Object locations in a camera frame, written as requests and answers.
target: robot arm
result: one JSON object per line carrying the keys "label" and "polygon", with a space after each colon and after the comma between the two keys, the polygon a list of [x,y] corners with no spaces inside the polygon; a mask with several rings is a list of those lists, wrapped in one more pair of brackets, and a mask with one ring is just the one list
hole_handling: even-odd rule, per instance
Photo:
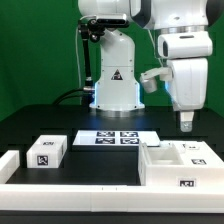
{"label": "robot arm", "polygon": [[[130,0],[130,4],[131,8],[135,7],[136,1]],[[210,22],[206,9],[209,13],[208,5],[211,4],[220,10],[223,3],[211,0],[139,0],[137,8],[131,10],[136,23],[142,28],[155,30],[156,55],[163,60],[165,67],[143,73],[140,80],[148,92],[156,90],[156,75],[165,81],[174,110],[180,111],[183,132],[192,130],[194,110],[203,107],[206,97],[206,57],[212,54],[212,41],[206,31]]]}
{"label": "robot arm", "polygon": [[[160,75],[161,80],[165,81],[165,87],[172,99],[174,110],[180,111],[181,130],[191,131],[194,110],[203,107],[206,96],[208,73],[206,57],[212,54],[212,41],[206,28],[214,22],[214,8],[219,11],[219,14],[223,11],[223,1],[79,0],[79,8],[83,15],[104,14],[110,17],[111,14],[125,13],[129,21],[133,20],[144,29],[155,30],[155,51],[157,57],[163,61],[162,68],[143,73],[141,82],[148,92],[152,92],[156,89],[154,77]],[[103,57],[102,61],[104,61],[104,57],[106,58],[106,63],[101,65],[101,79],[96,85],[96,95],[99,100],[95,101],[95,107],[112,111],[142,108],[138,105],[138,97],[134,97],[139,94],[139,91],[133,86],[136,85],[133,74],[131,74],[133,73],[133,63],[130,64],[130,60],[125,60],[124,57],[122,57],[124,61],[122,60],[121,63],[121,60],[116,60],[115,53],[118,49],[132,52],[126,57],[130,57],[133,62],[134,45],[129,39],[130,44],[121,48],[122,44],[127,43],[128,38],[125,39],[126,41],[122,41],[122,38],[119,39],[118,33],[117,36],[114,36],[115,33],[108,30],[106,34],[101,42],[101,57]],[[118,86],[122,82],[116,80],[115,83],[111,81],[113,80],[111,77],[114,77],[113,74],[121,75],[120,71],[125,74],[124,80],[132,79],[132,81],[131,83],[123,82],[118,91]],[[123,100],[116,103],[115,101],[121,99],[120,95],[125,95],[124,89],[128,91],[130,88],[133,91],[129,91]]]}

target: table surface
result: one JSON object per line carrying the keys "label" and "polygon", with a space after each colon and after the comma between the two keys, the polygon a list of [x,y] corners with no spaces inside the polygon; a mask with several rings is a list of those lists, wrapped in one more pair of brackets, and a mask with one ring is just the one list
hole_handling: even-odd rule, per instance
{"label": "table surface", "polygon": [[[31,105],[22,108],[0,122],[0,155],[7,150],[20,150],[22,152],[22,163],[21,168],[17,171],[17,175],[24,174],[24,172],[26,175],[21,178],[19,183],[36,183],[35,178],[32,178],[33,173],[25,169],[26,163],[25,159],[23,159],[29,147],[40,135],[63,134],[68,137],[68,153],[72,153],[72,142],[78,130],[156,131],[161,140],[205,141],[219,156],[223,157],[224,154],[224,118],[210,109],[196,111],[193,131],[182,133],[179,130],[177,115],[170,107],[147,107],[142,115],[129,118],[107,118],[93,115],[88,108],[81,106]],[[41,172],[51,172],[51,184],[60,181],[60,175],[55,171]],[[117,180],[115,178],[115,181],[117,181],[115,184],[122,183],[120,179]],[[73,184],[69,182],[68,178],[62,178],[61,182],[62,184]],[[8,183],[15,183],[15,180],[12,178]],[[145,224],[147,222],[183,224],[193,222],[206,224],[222,222],[224,214],[0,211],[1,223],[10,223],[15,220],[17,221],[16,223],[33,222],[38,224],[49,221],[55,224],[65,221],[66,223],[109,224]]]}

